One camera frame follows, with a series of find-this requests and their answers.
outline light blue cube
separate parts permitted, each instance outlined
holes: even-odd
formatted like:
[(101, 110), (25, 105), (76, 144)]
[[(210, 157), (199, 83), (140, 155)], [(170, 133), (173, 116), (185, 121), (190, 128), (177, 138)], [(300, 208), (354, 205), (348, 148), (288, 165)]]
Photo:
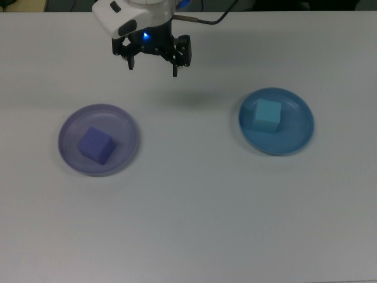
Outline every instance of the light blue cube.
[(259, 99), (252, 129), (264, 133), (275, 133), (280, 124), (281, 113), (281, 102)]

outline white robot body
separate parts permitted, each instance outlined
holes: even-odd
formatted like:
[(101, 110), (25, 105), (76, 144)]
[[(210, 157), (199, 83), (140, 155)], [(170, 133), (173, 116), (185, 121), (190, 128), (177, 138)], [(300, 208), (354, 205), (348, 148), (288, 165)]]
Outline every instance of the white robot body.
[(118, 39), (148, 27), (171, 20), (176, 0), (99, 0), (93, 14), (105, 31)]

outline blue plate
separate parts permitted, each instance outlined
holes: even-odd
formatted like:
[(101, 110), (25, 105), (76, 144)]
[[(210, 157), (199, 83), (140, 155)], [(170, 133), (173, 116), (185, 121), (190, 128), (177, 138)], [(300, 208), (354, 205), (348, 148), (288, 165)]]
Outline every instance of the blue plate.
[[(282, 114), (276, 133), (253, 131), (254, 112), (258, 99), (282, 103)], [(314, 118), (309, 106), (299, 96), (281, 88), (257, 90), (242, 103), (239, 123), (245, 138), (257, 149), (271, 155), (296, 153), (310, 140)]]
[[(104, 165), (85, 157), (77, 144), (89, 127), (109, 134), (116, 148)], [(123, 109), (109, 104), (86, 106), (73, 113), (63, 124), (58, 148), (66, 164), (89, 176), (108, 176), (124, 168), (133, 159), (138, 146), (137, 126)]]

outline cable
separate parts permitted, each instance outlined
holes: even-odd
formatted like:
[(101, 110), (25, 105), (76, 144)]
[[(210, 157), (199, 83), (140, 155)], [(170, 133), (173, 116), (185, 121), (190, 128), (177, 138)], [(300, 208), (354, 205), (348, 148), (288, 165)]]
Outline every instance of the cable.
[(70, 12), (73, 11), (73, 9), (75, 8), (75, 6), (76, 6), (76, 0), (73, 0), (73, 5), (72, 5), (72, 7), (71, 7), (71, 9), (70, 9)]
[(211, 22), (211, 21), (205, 21), (203, 19), (198, 19), (198, 23), (205, 24), (205, 25), (217, 25), (226, 17), (226, 15), (233, 9), (233, 7), (236, 6), (238, 1), (239, 0), (234, 0), (234, 2), (229, 6), (229, 8), (225, 11), (225, 13), (217, 21)]
[(236, 6), (238, 1), (239, 0), (234, 0), (234, 2), (229, 6), (229, 8), (227, 8), (225, 13), (217, 21), (214, 21), (214, 22), (205, 21), (203, 19), (198, 19), (194, 17), (180, 16), (180, 15), (174, 15), (173, 19), (176, 19), (178, 21), (186, 21), (186, 22), (198, 22), (199, 24), (205, 24), (205, 25), (217, 25), (226, 17), (226, 15), (233, 9), (233, 7)]

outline blue led light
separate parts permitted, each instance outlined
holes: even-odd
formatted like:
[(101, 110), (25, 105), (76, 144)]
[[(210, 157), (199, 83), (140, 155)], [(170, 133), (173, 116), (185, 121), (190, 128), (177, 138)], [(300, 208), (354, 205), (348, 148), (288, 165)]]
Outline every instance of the blue led light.
[(191, 0), (182, 0), (182, 1), (176, 6), (176, 9), (181, 9), (181, 8), (187, 6), (190, 2), (191, 2)]

